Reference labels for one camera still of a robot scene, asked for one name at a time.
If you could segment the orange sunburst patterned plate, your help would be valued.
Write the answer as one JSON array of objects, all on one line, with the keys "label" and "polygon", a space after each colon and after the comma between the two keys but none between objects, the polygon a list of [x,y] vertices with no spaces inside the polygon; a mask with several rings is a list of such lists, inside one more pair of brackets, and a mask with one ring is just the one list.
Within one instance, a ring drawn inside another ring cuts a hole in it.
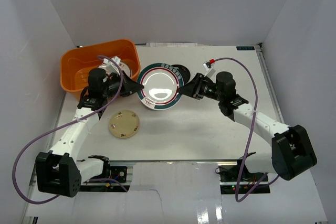
[{"label": "orange sunburst patterned plate", "polygon": [[[111,61],[108,61],[106,59],[104,60],[104,62],[101,65],[98,66],[98,68],[105,70],[108,75],[110,75],[112,73],[119,73],[118,68]],[[122,71],[124,71],[124,73],[128,77],[131,77],[132,70],[125,62],[120,61],[119,62],[119,68]]]}]

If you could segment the white green rimmed plate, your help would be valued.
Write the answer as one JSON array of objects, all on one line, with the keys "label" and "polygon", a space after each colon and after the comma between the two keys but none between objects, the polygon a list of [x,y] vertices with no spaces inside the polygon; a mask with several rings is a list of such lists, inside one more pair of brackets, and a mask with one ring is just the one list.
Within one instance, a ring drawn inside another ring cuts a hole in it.
[{"label": "white green rimmed plate", "polygon": [[151,110],[170,109],[181,99],[178,90],[184,85],[184,80],[172,65],[150,64],[141,70],[137,82],[143,85],[138,91],[139,100]]}]

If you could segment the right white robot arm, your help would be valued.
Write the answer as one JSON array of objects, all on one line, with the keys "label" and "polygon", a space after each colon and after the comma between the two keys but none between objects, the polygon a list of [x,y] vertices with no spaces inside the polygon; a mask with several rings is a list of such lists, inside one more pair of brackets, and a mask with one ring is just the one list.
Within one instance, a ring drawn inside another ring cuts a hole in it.
[{"label": "right white robot arm", "polygon": [[291,180],[317,164],[317,157],[308,133],[301,125],[288,126],[257,112],[236,91],[236,82],[229,72],[219,72],[216,81],[198,73],[179,93],[194,99],[207,97],[218,101],[220,111],[232,121],[248,127],[265,140],[271,153],[249,154],[240,159],[238,177],[247,182],[256,173],[273,173]]}]

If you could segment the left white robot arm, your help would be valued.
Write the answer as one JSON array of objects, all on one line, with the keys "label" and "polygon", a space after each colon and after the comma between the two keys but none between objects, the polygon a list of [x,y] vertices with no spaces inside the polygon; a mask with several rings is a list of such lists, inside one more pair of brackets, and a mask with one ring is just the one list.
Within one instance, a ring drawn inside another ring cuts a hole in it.
[{"label": "left white robot arm", "polygon": [[110,161],[101,155],[78,159],[79,151],[91,129],[101,119],[108,102],[128,97],[144,88],[124,71],[108,74],[104,69],[89,71],[88,85],[82,90],[72,125],[48,152],[35,160],[40,192],[74,197],[82,183],[91,179],[104,182],[111,176]]}]

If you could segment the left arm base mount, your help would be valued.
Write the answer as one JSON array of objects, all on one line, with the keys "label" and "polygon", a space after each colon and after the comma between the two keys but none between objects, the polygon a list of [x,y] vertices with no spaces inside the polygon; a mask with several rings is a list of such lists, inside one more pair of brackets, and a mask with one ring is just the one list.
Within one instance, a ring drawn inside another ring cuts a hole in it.
[{"label": "left arm base mount", "polygon": [[110,160],[101,155],[91,155],[87,159],[78,161],[79,163],[88,160],[103,161],[103,169],[100,175],[94,176],[80,186],[82,192],[95,193],[126,193],[129,190],[127,182],[128,168],[126,166],[113,166]]}]

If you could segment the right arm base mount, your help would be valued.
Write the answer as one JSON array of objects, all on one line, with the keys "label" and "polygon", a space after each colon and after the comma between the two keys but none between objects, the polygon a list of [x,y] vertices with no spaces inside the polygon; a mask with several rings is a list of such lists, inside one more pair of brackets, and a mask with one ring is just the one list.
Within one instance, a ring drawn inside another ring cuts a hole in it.
[{"label": "right arm base mount", "polygon": [[[219,175],[220,190],[222,195],[234,195],[237,189],[239,167],[237,165],[224,165],[215,169]],[[243,170],[241,182],[239,184],[239,194],[246,194],[262,177],[263,173],[250,173],[247,169]],[[251,192],[252,194],[269,194],[270,187],[268,176]]]}]

